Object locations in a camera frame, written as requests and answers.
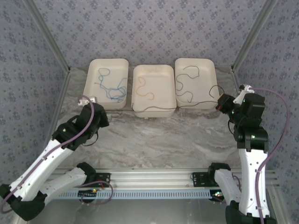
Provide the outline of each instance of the wall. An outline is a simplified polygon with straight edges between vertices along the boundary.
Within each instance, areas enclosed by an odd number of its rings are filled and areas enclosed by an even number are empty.
[[[278,1],[238,71],[242,83],[276,90],[290,105],[288,133],[268,167],[276,169],[296,223],[299,223],[298,21],[298,0]],[[267,104],[263,126],[273,148],[285,124],[285,106],[272,94],[261,94],[266,96]]]
[[[0,184],[19,177],[42,151],[64,72],[29,11],[0,1]]]
[[[67,62],[180,57],[231,65],[264,0],[36,0]]]

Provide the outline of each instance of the gray marble table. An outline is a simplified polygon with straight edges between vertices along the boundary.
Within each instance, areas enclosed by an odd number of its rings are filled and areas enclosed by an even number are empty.
[[[131,109],[132,71],[130,68],[127,110]],[[226,93],[236,95],[229,72],[217,69],[216,76]],[[77,99],[83,94],[86,77],[86,69],[71,69],[58,125],[80,113]],[[154,119],[138,118],[131,111],[108,111],[107,115],[110,126],[99,130],[98,141],[80,146],[61,167],[83,161],[95,168],[207,168],[212,162],[241,167],[228,117],[215,109],[177,109],[170,118]]]

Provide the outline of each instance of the white foam tray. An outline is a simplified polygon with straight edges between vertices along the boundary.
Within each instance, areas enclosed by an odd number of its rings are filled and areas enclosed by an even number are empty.
[[[138,65],[134,69],[132,107],[137,117],[170,117],[176,106],[174,72],[171,66]]]
[[[216,71],[211,60],[202,58],[177,59],[175,62],[175,79],[176,99],[179,107],[186,106],[185,108],[188,109],[207,110],[216,106],[219,91],[218,87],[215,86],[217,85]]]
[[[88,69],[84,95],[107,109],[121,109],[127,101],[128,61],[95,59]]]

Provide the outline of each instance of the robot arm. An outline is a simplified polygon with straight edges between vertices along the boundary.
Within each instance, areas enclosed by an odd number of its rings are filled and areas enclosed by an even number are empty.
[[[61,143],[73,139],[84,129],[91,119],[90,104],[83,107],[80,115],[58,127],[47,147],[24,174],[10,185],[2,184],[0,186],[0,196],[6,199],[5,201],[10,204],[12,210],[25,221],[35,218],[45,205],[57,195],[83,183],[94,181],[95,170],[87,163],[80,163],[69,173],[45,183],[56,167],[79,145],[90,139],[100,127],[109,125],[104,108],[97,103],[93,103],[93,108],[93,119],[82,135],[59,147]]]
[[[260,208],[256,200],[256,172],[268,156],[268,134],[260,126],[265,107],[264,97],[255,94],[250,88],[249,85],[240,86],[241,93],[237,98],[222,94],[216,106],[216,109],[227,114],[235,125],[234,139],[242,164],[242,192],[240,193],[236,186],[229,167],[212,164],[209,167],[209,175],[218,183],[228,203],[228,224],[260,223],[258,209],[262,210],[265,223],[276,224],[276,221],[270,218],[266,200],[265,167],[259,176]]]

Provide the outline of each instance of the wire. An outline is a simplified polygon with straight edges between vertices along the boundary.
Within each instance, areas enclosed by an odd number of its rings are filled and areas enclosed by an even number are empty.
[[[232,130],[230,129],[229,123],[231,123],[230,119],[228,120],[228,129],[229,129],[229,132],[231,132],[232,135],[234,135],[234,133],[233,133]]]
[[[110,194],[109,198],[108,198],[107,200],[103,201],[103,202],[92,203],[92,204],[91,204],[91,203],[85,203],[85,202],[83,202],[83,198],[84,198],[84,196],[86,195],[86,194],[83,194],[82,197],[81,197],[81,199],[80,199],[80,201],[82,202],[82,204],[92,205],[92,206],[94,206],[94,205],[104,205],[104,204],[107,204],[108,202],[111,201],[112,196],[113,196],[113,187],[112,187],[112,185],[111,185],[110,183],[108,183],[108,182],[106,182],[106,181],[94,181],[94,182],[90,182],[90,183],[85,183],[85,184],[76,186],[76,188],[87,187],[87,186],[89,186],[89,185],[97,184],[97,183],[104,183],[104,184],[107,184],[107,185],[110,187],[110,189],[111,189],[111,194]]]
[[[83,145],[83,146],[92,146],[94,143],[96,143],[96,141],[99,139],[99,133],[98,132],[96,132],[96,135],[97,135],[97,139],[93,142],[93,143],[91,143],[91,144],[89,144],[89,145]]]
[[[259,168],[257,169],[256,171],[256,185],[255,185],[255,188],[256,188],[256,202],[257,202],[257,208],[258,208],[258,213],[260,215],[260,219],[261,219],[261,224],[264,224],[264,220],[263,220],[263,211],[261,209],[261,199],[260,199],[260,196],[259,196],[259,189],[258,189],[258,183],[259,183],[259,177],[260,177],[260,172],[262,171],[263,167],[266,165],[266,163],[273,157],[273,155],[276,153],[280,143],[282,142],[284,136],[285,136],[285,133],[286,133],[286,130],[289,126],[289,121],[290,121],[290,109],[289,109],[289,106],[288,106],[288,103],[287,101],[285,100],[285,98],[280,95],[278,92],[275,92],[273,90],[269,90],[269,89],[264,89],[264,88],[250,88],[251,90],[262,90],[262,91],[268,91],[268,92],[271,92],[271,93],[274,93],[275,95],[277,95],[279,98],[282,99],[283,103],[285,104],[285,107],[286,107],[286,121],[285,121],[285,127],[282,131],[282,134],[278,140],[278,143],[276,144],[276,146],[274,147],[274,149],[272,150],[272,152],[268,155],[268,157],[261,163],[261,165],[259,166]]]
[[[188,76],[189,78],[191,78],[191,79],[195,79],[195,78],[197,78],[197,77],[199,77],[199,67],[197,67],[197,66],[195,66],[195,65],[189,65],[189,66],[187,66],[187,67],[185,67],[185,68],[183,68],[183,70],[185,70],[186,68],[189,68],[189,67],[196,67],[197,69],[198,69],[198,75],[197,76],[195,76],[195,77],[191,77],[191,76],[189,76],[188,74],[186,74],[186,73],[183,73],[183,74],[179,74],[179,75],[177,75],[176,76],[176,81],[178,82],[178,83],[181,83],[181,85],[182,85],[182,88],[181,89],[176,89],[176,91],[181,91],[182,89],[183,89],[183,87],[184,87],[184,84],[182,83],[182,82],[180,82],[180,81],[178,81],[178,77],[179,76],[182,76],[182,75],[185,75],[185,76]],[[189,100],[187,100],[187,102],[188,103],[191,103],[192,102],[192,99],[193,99],[193,93],[192,92],[190,92],[190,91],[186,91],[186,92],[184,92],[183,94],[181,94],[181,95],[178,95],[177,93],[176,93],[176,95],[178,96],[178,97],[181,97],[181,96],[183,96],[185,93],[190,93],[192,96],[191,96],[191,100],[189,101]]]
[[[239,179],[236,175],[233,175],[233,174],[232,174],[232,176],[233,176],[233,178],[237,179],[237,181],[238,181],[238,183],[239,183],[238,188],[239,188],[239,190],[241,191],[241,181],[240,181],[240,179]]]
[[[145,94],[145,95],[142,95],[142,94],[139,94],[139,93],[138,93],[139,88],[144,87],[144,86],[146,85],[146,81],[145,81],[145,79],[144,79],[143,77],[138,77],[138,81],[141,83],[140,78],[142,78],[142,79],[144,80],[144,85],[140,85],[140,86],[137,88],[137,90],[136,90],[136,94],[139,95],[139,96],[142,96],[142,97],[145,97],[145,96],[147,96],[147,95],[149,95],[149,94],[152,94],[153,98],[152,98],[152,99],[149,99],[149,100],[153,100],[153,99],[155,98],[155,94],[152,93],[152,92],[148,92],[148,93]]]
[[[194,105],[177,106],[177,107],[171,107],[171,108],[163,108],[163,107],[158,107],[158,106],[149,106],[149,107],[145,108],[145,109],[142,110],[142,111],[135,111],[135,110],[133,109],[134,104],[132,104],[132,110],[133,110],[135,113],[142,113],[142,112],[145,112],[147,109],[150,109],[150,108],[157,108],[157,109],[161,109],[161,110],[173,110],[173,109],[182,108],[182,107],[185,108],[185,107],[189,107],[189,106],[197,106],[198,104],[207,103],[207,102],[217,103],[217,102],[215,102],[215,101],[207,100],[207,101],[198,102],[198,103],[196,103],[196,104],[194,104]]]
[[[247,117],[242,117],[241,120],[239,120],[238,124],[237,124],[237,131],[239,131],[239,127],[242,124],[243,120],[247,118]]]
[[[4,199],[3,201],[1,202],[1,205],[0,205],[0,213],[2,214],[7,214],[9,212],[12,211],[12,209],[10,210],[7,210],[7,211],[4,211],[3,210],[3,207],[4,207],[4,204],[5,202],[17,191],[18,188],[21,188],[23,183],[31,176],[31,174],[39,167],[39,165],[48,158],[48,156],[53,153],[56,149],[62,147],[62,146],[65,146],[67,144],[69,144],[70,142],[74,141],[75,139],[77,139],[78,137],[80,137],[87,129],[88,127],[90,126],[91,122],[93,121],[93,117],[94,117],[94,107],[93,107],[93,104],[91,102],[91,100],[86,97],[86,96],[82,96],[82,98],[85,98],[88,100],[89,104],[90,104],[90,107],[91,107],[91,110],[92,110],[92,113],[91,113],[91,116],[90,116],[90,119],[89,121],[87,122],[86,126],[78,133],[76,134],[74,137],[72,137],[71,139],[55,146],[54,148],[52,148],[39,162],[37,162],[37,164],[26,174],[26,176],[20,181],[20,183],[17,185],[17,187],[15,189],[13,189]]]
[[[103,75],[100,70],[107,70],[108,74]],[[127,88],[126,88],[126,86],[120,87],[120,85],[121,85],[122,81],[124,79],[127,79],[127,78],[122,78],[121,81],[120,81],[120,83],[118,84],[117,88],[107,88],[102,83],[103,83],[104,77],[110,75],[110,69],[108,69],[108,68],[99,68],[99,74],[100,75],[99,75],[98,79],[99,79],[100,83],[94,83],[94,84],[100,85],[100,88],[103,89],[103,90],[105,90],[106,97],[108,99],[115,99],[115,100],[117,100],[118,103],[122,102],[124,100],[124,97],[127,94]],[[119,96],[111,96],[111,93],[110,93],[111,91],[118,91],[118,92],[121,93],[121,95],[119,95]]]
[[[223,93],[225,93],[224,89],[223,89],[221,86],[219,86],[219,85],[213,85],[213,86],[210,88],[210,91],[209,91],[209,95],[210,95],[210,97],[212,97],[212,98],[215,98],[215,97],[213,97],[213,96],[211,95],[211,90],[212,90],[215,86],[218,86],[218,87],[223,91]]]
[[[184,92],[182,95],[178,95],[178,94],[176,93],[176,95],[177,95],[178,97],[181,97],[181,96],[183,96],[185,93],[190,93],[190,94],[192,95],[190,101],[187,100],[188,103],[191,103],[191,102],[192,102],[192,99],[193,99],[193,93],[191,93],[190,91],[186,91],[186,92]]]

